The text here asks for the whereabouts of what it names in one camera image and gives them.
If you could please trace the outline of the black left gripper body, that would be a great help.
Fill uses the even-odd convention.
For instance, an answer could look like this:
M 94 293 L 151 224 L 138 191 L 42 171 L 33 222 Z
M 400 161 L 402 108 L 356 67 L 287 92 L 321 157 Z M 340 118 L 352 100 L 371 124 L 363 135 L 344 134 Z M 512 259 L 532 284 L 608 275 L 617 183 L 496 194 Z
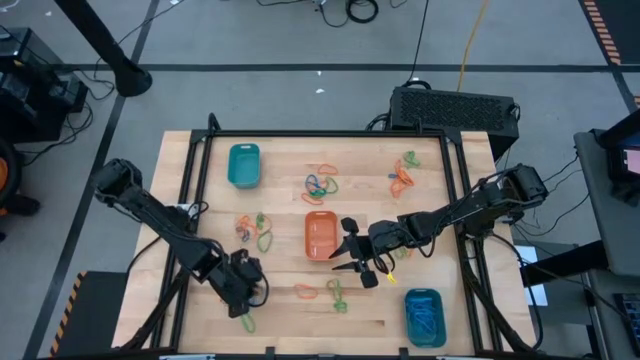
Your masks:
M 246 248 L 219 257 L 219 295 L 228 305 L 231 301 L 246 300 L 251 307 L 261 307 L 269 297 L 269 283 L 260 260 Z

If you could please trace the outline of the orange plastic basket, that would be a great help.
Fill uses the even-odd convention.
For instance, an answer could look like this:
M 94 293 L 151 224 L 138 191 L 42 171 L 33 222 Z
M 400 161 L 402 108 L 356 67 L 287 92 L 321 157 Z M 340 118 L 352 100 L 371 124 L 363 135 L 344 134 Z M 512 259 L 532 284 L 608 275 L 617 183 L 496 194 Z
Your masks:
M 330 211 L 312 211 L 305 217 L 305 253 L 311 261 L 328 261 L 337 249 L 337 216 Z

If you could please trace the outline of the black equipment cart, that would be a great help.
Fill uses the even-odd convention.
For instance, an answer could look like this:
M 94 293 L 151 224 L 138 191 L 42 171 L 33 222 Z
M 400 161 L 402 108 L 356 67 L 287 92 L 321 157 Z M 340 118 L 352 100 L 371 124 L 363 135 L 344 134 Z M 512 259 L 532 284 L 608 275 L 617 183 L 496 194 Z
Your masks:
M 29 28 L 0 26 L 0 137 L 11 143 L 53 141 L 84 107 L 88 87 Z

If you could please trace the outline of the black keyboard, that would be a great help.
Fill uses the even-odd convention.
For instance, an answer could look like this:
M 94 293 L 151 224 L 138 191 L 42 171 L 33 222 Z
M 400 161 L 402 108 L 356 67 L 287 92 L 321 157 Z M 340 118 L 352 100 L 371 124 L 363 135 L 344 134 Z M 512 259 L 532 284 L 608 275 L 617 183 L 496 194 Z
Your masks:
M 614 293 L 617 308 L 624 314 L 623 324 L 631 348 L 640 357 L 640 293 Z

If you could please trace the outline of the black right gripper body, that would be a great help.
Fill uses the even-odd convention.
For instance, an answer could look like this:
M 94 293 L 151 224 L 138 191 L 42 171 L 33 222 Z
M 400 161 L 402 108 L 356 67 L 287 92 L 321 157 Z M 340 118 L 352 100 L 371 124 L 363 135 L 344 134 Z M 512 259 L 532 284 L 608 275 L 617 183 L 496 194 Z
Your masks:
M 369 235 L 359 235 L 359 227 L 357 222 L 350 217 L 345 217 L 341 220 L 341 226 L 346 232 L 344 238 L 353 238 L 357 241 L 357 249 L 354 251 L 356 258 L 352 261 L 359 261 L 363 266 L 363 272 L 358 273 L 360 281 L 364 288 L 374 288 L 379 285 L 377 275 L 374 270 L 369 268 L 369 262 L 372 261 L 374 267 L 378 272 L 385 275 L 395 269 L 395 260 L 391 256 L 391 252 L 401 246 L 401 227 L 399 224 L 398 240 L 399 244 L 393 249 L 389 248 L 376 248 Z

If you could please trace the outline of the grey desk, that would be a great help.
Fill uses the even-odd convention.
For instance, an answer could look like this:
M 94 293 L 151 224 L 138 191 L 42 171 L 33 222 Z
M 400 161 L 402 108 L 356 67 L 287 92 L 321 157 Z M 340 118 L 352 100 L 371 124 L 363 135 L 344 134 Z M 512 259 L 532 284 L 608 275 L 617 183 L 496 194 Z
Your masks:
M 640 277 L 640 204 L 633 207 L 613 197 L 606 151 L 593 133 L 576 133 L 573 140 L 609 269 L 617 275 Z

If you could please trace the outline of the black pole stand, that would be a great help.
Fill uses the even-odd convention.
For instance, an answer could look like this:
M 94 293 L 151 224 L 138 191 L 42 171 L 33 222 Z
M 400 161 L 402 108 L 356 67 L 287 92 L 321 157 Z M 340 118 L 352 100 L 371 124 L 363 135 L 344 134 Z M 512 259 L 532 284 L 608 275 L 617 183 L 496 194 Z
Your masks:
M 54 0 L 64 15 L 110 67 L 122 97 L 134 97 L 152 85 L 151 75 L 127 57 L 87 0 Z

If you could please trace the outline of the teal plastic basket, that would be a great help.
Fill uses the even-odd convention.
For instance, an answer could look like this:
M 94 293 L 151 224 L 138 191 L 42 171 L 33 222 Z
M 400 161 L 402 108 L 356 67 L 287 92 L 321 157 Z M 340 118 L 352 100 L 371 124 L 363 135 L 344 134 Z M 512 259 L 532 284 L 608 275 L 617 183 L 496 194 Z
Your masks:
M 260 148 L 255 143 L 235 144 L 230 148 L 228 181 L 238 189 L 259 185 L 261 177 Z

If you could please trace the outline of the black computer tower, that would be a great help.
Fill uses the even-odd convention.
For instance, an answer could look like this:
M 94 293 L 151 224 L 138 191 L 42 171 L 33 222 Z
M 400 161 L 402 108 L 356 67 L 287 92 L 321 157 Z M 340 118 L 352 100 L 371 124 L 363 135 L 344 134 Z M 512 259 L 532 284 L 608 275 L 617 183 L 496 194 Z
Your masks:
M 385 128 L 485 132 L 497 160 L 519 139 L 519 119 L 511 97 L 396 87 Z

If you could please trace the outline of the black orange floor machine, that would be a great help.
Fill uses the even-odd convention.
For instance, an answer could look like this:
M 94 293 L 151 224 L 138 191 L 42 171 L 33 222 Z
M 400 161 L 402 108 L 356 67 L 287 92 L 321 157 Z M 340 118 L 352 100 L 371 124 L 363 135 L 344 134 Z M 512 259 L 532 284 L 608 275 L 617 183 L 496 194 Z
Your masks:
M 20 193 L 22 160 L 14 145 L 0 137 L 0 216 L 32 216 L 40 209 L 38 200 Z

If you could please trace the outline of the black desk support bar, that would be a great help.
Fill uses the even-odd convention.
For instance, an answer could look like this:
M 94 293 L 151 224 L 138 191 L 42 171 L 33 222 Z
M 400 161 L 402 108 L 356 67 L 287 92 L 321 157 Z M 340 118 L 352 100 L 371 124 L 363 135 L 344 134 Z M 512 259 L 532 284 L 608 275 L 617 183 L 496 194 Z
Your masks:
M 524 265 L 520 274 L 524 284 L 535 286 L 565 279 L 590 270 L 608 270 L 609 262 L 601 240 L 552 255 L 535 263 Z

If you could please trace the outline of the black hazard-striped floor mat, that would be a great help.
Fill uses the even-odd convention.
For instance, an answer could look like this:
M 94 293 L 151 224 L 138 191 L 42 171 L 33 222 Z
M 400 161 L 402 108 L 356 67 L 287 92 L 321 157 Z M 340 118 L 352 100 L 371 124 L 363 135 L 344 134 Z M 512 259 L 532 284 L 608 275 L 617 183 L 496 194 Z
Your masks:
M 580 0 L 606 59 L 640 66 L 640 0 Z
M 126 286 L 121 272 L 83 271 L 76 275 L 49 357 L 109 352 Z

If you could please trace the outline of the blue plastic basket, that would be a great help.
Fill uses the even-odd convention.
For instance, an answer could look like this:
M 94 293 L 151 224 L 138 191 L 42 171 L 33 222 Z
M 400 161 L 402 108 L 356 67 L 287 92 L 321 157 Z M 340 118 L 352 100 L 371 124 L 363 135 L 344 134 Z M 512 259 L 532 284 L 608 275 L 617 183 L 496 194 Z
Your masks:
M 414 298 L 432 298 L 433 305 L 435 307 L 435 316 L 438 325 L 438 334 L 435 340 L 431 342 L 417 342 L 410 337 L 409 331 L 411 330 L 410 325 L 410 310 L 409 303 Z M 440 294 L 434 289 L 411 289 L 407 292 L 404 297 L 404 311 L 405 311 L 405 322 L 406 322 L 406 334 L 409 341 L 416 347 L 419 348 L 440 348 L 445 345 L 447 341 L 447 331 L 446 331 L 446 321 L 444 314 L 444 306 L 442 303 L 442 299 Z

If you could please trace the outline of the black laptop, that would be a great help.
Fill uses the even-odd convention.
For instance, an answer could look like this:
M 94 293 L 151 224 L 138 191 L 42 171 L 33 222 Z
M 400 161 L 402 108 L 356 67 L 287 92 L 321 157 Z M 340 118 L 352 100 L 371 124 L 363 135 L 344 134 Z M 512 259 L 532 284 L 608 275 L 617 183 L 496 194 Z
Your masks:
M 640 109 L 597 136 L 605 150 L 607 172 L 614 198 L 636 207 L 640 204 Z

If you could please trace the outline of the black aluminium table frame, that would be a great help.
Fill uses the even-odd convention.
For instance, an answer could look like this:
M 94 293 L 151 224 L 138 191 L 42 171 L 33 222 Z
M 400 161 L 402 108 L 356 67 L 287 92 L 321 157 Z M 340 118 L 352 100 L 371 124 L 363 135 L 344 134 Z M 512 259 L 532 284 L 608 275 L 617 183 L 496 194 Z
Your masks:
M 259 185 L 238 189 L 227 178 L 230 148 L 255 143 L 260 148 Z M 414 151 L 419 168 L 404 167 L 403 154 Z M 414 180 L 399 198 L 390 192 L 394 165 L 401 160 Z M 449 192 L 437 139 L 402 134 L 348 131 L 255 131 L 218 133 L 210 144 L 188 131 L 168 131 L 154 166 L 144 166 L 144 184 L 165 203 L 205 200 L 199 233 L 218 240 L 227 251 L 241 246 L 235 223 L 243 215 L 265 214 L 272 223 L 273 242 L 260 262 L 270 284 L 267 303 L 252 311 L 253 334 L 227 314 L 212 288 L 191 282 L 182 310 L 170 308 L 159 344 L 176 344 L 182 352 L 215 354 L 395 355 L 410 343 L 406 336 L 404 297 L 413 288 L 433 288 L 442 298 L 447 341 L 443 352 L 470 355 L 474 343 L 466 309 L 458 250 L 452 230 L 437 241 L 431 258 L 414 253 L 398 262 L 397 284 L 382 278 L 373 289 L 362 286 L 357 274 L 333 270 L 340 259 L 311 261 L 305 253 L 305 217 L 312 206 L 301 199 L 305 178 L 321 164 L 335 166 L 339 191 L 320 211 L 349 216 L 361 229 L 400 214 L 444 206 Z M 346 313 L 334 309 L 326 283 L 339 279 Z M 315 287 L 318 296 L 303 300 L 294 285 Z

